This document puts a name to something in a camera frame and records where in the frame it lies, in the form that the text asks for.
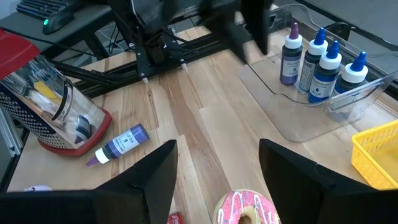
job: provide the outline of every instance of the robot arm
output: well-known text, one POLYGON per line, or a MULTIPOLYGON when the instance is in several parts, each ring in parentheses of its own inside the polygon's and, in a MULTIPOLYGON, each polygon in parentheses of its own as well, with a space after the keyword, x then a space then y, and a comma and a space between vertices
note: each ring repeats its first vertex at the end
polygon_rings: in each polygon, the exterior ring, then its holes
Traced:
POLYGON ((170 21, 197 12, 205 26, 244 63, 244 30, 234 23, 235 13, 241 11, 246 29, 260 51, 267 53, 268 11, 272 0, 128 0, 133 17, 133 39, 143 47, 159 47, 160 32, 170 21))

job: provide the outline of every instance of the red object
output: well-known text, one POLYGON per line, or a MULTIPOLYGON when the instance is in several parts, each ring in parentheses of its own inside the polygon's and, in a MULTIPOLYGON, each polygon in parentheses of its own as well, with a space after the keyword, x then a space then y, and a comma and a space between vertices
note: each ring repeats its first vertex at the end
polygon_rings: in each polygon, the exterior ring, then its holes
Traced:
POLYGON ((87 140, 87 142, 84 143, 84 145, 80 146, 78 149, 59 149, 46 145, 39 140, 40 145, 42 145, 46 150, 62 156, 82 156, 86 154, 98 143, 98 141, 102 138, 109 125, 111 124, 112 116, 110 115, 110 113, 107 112, 104 108, 102 108, 102 111, 104 111, 105 113, 105 118, 102 121, 101 126, 98 128, 97 132, 95 132, 95 134, 92 135, 92 137, 90 137, 89 140, 87 140))
POLYGON ((40 50, 15 34, 0 28, 0 80, 20 69, 40 53, 40 50))
POLYGON ((169 215, 167 219, 167 224, 183 224, 182 215, 179 212, 169 215))

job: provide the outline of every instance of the clear plastic tray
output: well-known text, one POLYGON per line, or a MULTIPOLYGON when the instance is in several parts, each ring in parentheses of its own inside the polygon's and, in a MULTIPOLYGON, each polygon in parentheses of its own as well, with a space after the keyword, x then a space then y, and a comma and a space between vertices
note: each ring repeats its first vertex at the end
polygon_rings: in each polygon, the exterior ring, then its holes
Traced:
MULTIPOLYGON (((302 60, 308 41, 315 38, 320 27, 313 22, 306 24, 297 20, 289 13, 293 8, 307 12, 308 20, 311 21, 308 9, 303 5, 292 4, 272 11, 271 15, 275 16, 271 27, 273 33, 269 36, 269 54, 259 62, 246 65, 240 71, 239 77, 281 135, 291 141, 302 142, 360 119, 397 77, 398 72, 387 74, 375 65, 367 63, 369 73, 366 84, 328 100, 309 103, 308 93, 303 94, 295 85, 283 85, 279 81, 284 38, 290 32, 290 29, 285 27, 290 27, 292 22, 298 22, 300 34, 303 36, 302 60)), ((330 32, 327 32, 326 39, 329 45, 334 40, 339 40, 343 65, 351 63, 361 52, 330 32)), ((368 54, 368 58, 383 56, 385 55, 368 54)))

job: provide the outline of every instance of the white bottle cap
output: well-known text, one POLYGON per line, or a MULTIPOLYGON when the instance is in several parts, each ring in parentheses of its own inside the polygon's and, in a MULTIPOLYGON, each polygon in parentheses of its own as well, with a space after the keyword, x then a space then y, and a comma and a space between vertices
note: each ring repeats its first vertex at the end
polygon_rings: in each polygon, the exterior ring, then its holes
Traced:
POLYGON ((289 35, 285 38, 285 47, 288 49, 297 49, 303 44, 303 37, 298 35, 296 39, 291 39, 289 35))
POLYGON ((349 63, 345 66, 344 71, 341 73, 341 77, 349 83, 360 83, 365 80, 368 74, 368 68, 364 66, 362 71, 355 72, 351 69, 351 65, 352 63, 349 63))
POLYGON ((316 45, 313 43, 314 41, 315 40, 311 40, 308 46, 308 52, 312 55, 323 55, 328 49, 328 42, 323 41, 322 45, 316 45))
POLYGON ((328 58, 326 56, 328 52, 325 52, 321 56, 321 60, 319 61, 319 66, 327 70, 333 70, 340 66, 341 63, 341 54, 337 53, 336 58, 328 58))
POLYGON ((98 162, 102 164, 105 164, 109 161, 102 148, 95 151, 95 157, 97 157, 98 162))

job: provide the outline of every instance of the light wood surface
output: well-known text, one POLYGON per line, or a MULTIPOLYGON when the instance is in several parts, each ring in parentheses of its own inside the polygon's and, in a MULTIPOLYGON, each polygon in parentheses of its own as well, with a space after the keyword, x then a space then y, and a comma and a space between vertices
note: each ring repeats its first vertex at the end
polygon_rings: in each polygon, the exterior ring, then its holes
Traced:
MULTIPOLYGON (((201 27, 179 33, 194 39, 207 30, 201 27)), ((283 44, 283 31, 272 34, 283 44)), ((246 44, 250 62, 260 55, 252 42, 246 44)), ((134 60, 121 53, 87 66, 107 70, 134 60)), ((217 201, 231 189, 251 189, 271 199, 258 161, 258 142, 268 138, 330 169, 364 182, 351 165, 350 137, 397 118, 397 102, 382 95, 361 121, 297 143, 284 139, 245 88, 238 72, 243 65, 229 51, 189 63, 181 68, 99 96, 93 101, 108 110, 113 122, 95 149, 137 123, 144 125, 150 141, 105 165, 86 167, 92 150, 80 158, 61 157, 39 146, 30 135, 9 191, 30 185, 61 189, 92 189, 131 167, 169 139, 178 141, 178 173, 172 210, 181 210, 186 223, 211 223, 217 201)))

